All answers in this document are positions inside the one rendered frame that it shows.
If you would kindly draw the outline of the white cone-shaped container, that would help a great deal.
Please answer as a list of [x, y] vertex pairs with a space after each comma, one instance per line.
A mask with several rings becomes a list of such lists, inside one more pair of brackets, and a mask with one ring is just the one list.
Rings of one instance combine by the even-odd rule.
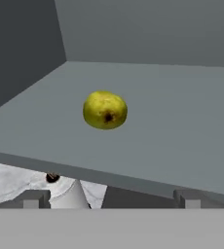
[[51, 191], [50, 204], [53, 209], [90, 208], [79, 180], [60, 177], [48, 187]]

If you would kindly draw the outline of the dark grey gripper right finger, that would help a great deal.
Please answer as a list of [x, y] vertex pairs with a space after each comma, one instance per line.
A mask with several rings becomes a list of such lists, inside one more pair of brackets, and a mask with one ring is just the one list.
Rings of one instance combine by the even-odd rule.
[[173, 198], [177, 206], [184, 209], [224, 208], [224, 201], [210, 198], [200, 191], [175, 190], [173, 192]]

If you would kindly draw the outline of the dark brown round object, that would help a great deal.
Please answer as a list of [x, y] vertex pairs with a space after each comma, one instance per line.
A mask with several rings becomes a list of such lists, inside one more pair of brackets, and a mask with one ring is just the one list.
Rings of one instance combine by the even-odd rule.
[[54, 183], [54, 182], [58, 181], [59, 178], [60, 178], [59, 175], [53, 174], [53, 173], [47, 174], [47, 175], [46, 175], [46, 181], [47, 181], [48, 183]]

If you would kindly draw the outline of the grey cabinet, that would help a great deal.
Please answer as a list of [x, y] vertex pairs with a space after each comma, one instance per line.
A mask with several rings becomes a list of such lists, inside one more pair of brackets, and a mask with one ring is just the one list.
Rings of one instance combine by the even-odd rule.
[[[119, 127], [85, 122], [99, 90]], [[224, 201], [224, 0], [0, 0], [0, 162]]]

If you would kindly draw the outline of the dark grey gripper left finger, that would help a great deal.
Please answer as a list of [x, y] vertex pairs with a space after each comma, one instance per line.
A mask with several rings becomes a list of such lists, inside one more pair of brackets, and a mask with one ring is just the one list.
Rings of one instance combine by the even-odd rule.
[[49, 190], [26, 190], [12, 200], [0, 202], [3, 209], [42, 209], [50, 208]]

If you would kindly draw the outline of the yellow-green pear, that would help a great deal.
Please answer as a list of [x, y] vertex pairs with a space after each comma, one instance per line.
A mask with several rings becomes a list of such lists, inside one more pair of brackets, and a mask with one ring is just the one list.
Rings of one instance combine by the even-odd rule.
[[126, 101], [110, 91], [94, 91], [84, 102], [85, 122], [98, 129], [114, 129], [122, 125], [128, 115]]

